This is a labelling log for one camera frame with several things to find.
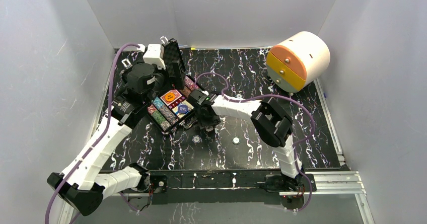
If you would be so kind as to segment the black poker chip case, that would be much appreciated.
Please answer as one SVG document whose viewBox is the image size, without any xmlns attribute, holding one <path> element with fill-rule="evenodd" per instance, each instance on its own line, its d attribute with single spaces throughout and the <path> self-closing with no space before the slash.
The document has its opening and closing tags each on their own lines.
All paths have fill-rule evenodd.
<svg viewBox="0 0 427 224">
<path fill-rule="evenodd" d="M 141 59 L 122 60 L 123 86 L 115 94 L 115 113 L 120 123 L 134 129 L 148 117 L 162 134 L 195 122 L 187 98 L 201 86 L 188 75 L 176 39 L 161 38 L 160 44 L 140 45 Z"/>
</svg>

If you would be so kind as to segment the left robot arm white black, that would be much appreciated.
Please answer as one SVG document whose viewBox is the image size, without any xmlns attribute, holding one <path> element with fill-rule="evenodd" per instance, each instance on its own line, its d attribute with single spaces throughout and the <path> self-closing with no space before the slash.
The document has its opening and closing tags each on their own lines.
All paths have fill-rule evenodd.
<svg viewBox="0 0 427 224">
<path fill-rule="evenodd" d="M 148 114 L 155 98 L 171 89 L 184 89 L 185 71 L 181 60 L 172 60 L 165 68 L 147 60 L 126 67 L 120 74 L 122 85 L 111 94 L 99 128 L 68 167 L 48 177 L 47 183 L 56 194 L 81 215 L 88 216 L 115 193 L 152 189 L 149 170 L 137 163 L 110 174 L 100 171 L 115 148 Z"/>
</svg>

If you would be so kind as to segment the blue small blind button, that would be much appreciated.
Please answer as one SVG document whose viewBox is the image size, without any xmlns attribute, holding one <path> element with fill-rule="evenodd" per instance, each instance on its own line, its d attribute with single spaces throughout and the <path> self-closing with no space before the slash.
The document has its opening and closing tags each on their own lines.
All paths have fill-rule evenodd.
<svg viewBox="0 0 427 224">
<path fill-rule="evenodd" d="M 178 106 L 178 112 L 181 114 L 186 114 L 189 111 L 189 108 L 185 104 L 181 104 Z"/>
</svg>

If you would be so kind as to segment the red white poker chip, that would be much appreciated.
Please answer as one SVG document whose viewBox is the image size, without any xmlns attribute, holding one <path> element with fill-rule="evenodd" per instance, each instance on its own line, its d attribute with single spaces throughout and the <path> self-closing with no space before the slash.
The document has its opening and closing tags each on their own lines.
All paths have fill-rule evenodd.
<svg viewBox="0 0 427 224">
<path fill-rule="evenodd" d="M 210 131 L 213 131 L 214 128 L 212 126 L 208 126 L 205 129 L 206 129 L 207 132 L 210 132 Z"/>
</svg>

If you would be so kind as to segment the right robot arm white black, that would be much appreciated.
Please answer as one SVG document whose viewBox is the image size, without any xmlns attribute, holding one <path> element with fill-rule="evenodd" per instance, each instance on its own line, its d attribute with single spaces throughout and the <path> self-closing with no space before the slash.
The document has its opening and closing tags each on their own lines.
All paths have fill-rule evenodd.
<svg viewBox="0 0 427 224">
<path fill-rule="evenodd" d="M 292 119 L 272 97 L 244 102 L 215 93 L 194 90 L 187 101 L 201 129 L 212 130 L 224 116 L 251 122 L 258 136 L 273 151 L 278 159 L 280 176 L 266 179 L 270 191 L 298 191 L 302 188 L 302 163 L 295 154 Z"/>
</svg>

